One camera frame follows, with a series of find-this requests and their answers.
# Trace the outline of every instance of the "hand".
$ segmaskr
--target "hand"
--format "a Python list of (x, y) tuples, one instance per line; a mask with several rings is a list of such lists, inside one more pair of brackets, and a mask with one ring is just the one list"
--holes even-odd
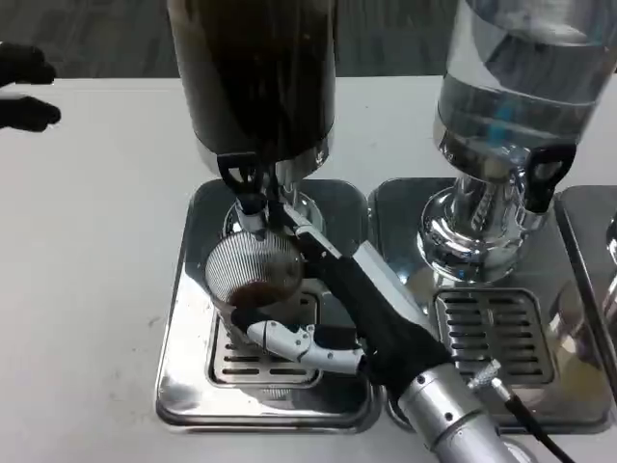
[[(0, 87), (12, 83), (51, 84), (56, 70), (34, 46), (0, 43)], [(32, 96), (0, 93), (0, 128), (43, 132), (60, 120), (60, 110)]]

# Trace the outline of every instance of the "coffee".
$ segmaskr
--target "coffee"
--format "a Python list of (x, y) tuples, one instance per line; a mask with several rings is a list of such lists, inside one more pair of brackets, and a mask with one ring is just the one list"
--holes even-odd
[(257, 309), (284, 300), (289, 294), (278, 286), (266, 282), (251, 282), (236, 289), (229, 297), (229, 304), (237, 310)]
[(334, 122), (335, 0), (168, 0), (193, 127), (217, 154), (289, 159)]

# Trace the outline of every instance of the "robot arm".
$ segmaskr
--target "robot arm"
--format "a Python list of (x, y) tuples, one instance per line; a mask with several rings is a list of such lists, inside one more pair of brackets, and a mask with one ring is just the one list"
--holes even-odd
[(349, 332), (322, 336), (315, 327), (286, 327), (256, 313), (235, 311), (233, 322), (278, 355), (331, 371), (361, 371), (384, 385), (444, 463), (516, 463), (426, 316), (375, 249), (365, 242), (351, 258), (344, 257), (293, 208), (277, 207), (274, 213), (345, 306), (366, 347)]

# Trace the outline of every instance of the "stainless steel base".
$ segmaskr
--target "stainless steel base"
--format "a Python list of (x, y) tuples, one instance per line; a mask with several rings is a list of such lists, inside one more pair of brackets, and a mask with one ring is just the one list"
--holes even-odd
[[(328, 237), (353, 253), (368, 231), (366, 201), (351, 185), (307, 180)], [(355, 432), (379, 416), (380, 390), (359, 377), (307, 370), (233, 345), (204, 290), (203, 265), (221, 238), (233, 197), (220, 180), (203, 185), (189, 208), (156, 382), (156, 412), (186, 430)], [(302, 291), (313, 318), (349, 325), (346, 311), (317, 280)]]
[[(607, 245), (607, 229), (615, 210), (617, 186), (576, 186), (564, 191), (557, 202), (557, 219), (597, 334), (593, 340), (602, 354), (617, 400), (617, 313), (603, 307), (617, 270), (610, 254), (614, 249), (609, 250)], [(591, 340), (586, 340), (578, 348), (590, 349), (590, 344)]]
[[(554, 215), (530, 238), (528, 254), (505, 279), (485, 286), (453, 282), (424, 262), (416, 241), (422, 209), (452, 181), (395, 179), (371, 195), (374, 240), (384, 259), (414, 293), (464, 373), (497, 357), (506, 382), (549, 432), (605, 429), (612, 398), (597, 351), (578, 348), (593, 333)], [(521, 430), (491, 391), (482, 398), (504, 431)]]

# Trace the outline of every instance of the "drip tray grate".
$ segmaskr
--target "drip tray grate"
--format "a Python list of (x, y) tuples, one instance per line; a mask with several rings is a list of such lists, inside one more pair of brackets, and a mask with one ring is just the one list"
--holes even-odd
[[(317, 300), (310, 294), (303, 294), (303, 306), (307, 316), (316, 322)], [(215, 338), (211, 356), (210, 377), (221, 385), (268, 385), (307, 386), (318, 376), (318, 370), (305, 368), (281, 357), (264, 352), (257, 346), (234, 343), (219, 317), (215, 314)]]
[(440, 291), (435, 309), (456, 367), (473, 376), (491, 359), (513, 385), (548, 384), (553, 368), (535, 299), (524, 290)]

